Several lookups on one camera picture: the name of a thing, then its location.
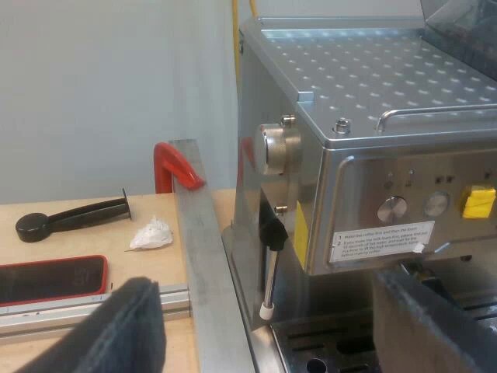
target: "smartphone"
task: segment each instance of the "smartphone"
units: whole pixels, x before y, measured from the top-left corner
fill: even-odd
[[[107,271],[102,255],[0,266],[0,307],[102,294]]]

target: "crumpled paper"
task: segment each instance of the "crumpled paper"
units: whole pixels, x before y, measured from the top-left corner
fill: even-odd
[[[130,242],[130,249],[157,249],[172,242],[172,232],[166,223],[155,216],[150,223],[138,230]]]

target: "perforated metal top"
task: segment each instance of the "perforated metal top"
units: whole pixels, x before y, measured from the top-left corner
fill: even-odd
[[[368,138],[389,110],[497,103],[494,80],[422,40],[422,30],[261,32],[268,57],[309,92],[299,105],[327,138],[339,138],[332,129],[341,117],[352,121],[349,138]],[[495,117],[490,111],[481,114]]]

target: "yellow cable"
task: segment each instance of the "yellow cable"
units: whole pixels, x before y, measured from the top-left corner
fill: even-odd
[[[231,0],[231,11],[233,17],[233,52],[235,53],[236,84],[240,79],[240,54],[238,54],[238,0]]]
[[[250,10],[252,10],[252,17],[257,18],[257,7],[255,6],[255,0],[250,0]]]

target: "instruction label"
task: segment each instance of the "instruction label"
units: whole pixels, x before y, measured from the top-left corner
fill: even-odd
[[[337,232],[330,262],[372,258],[396,253],[420,253],[429,242],[434,221]]]

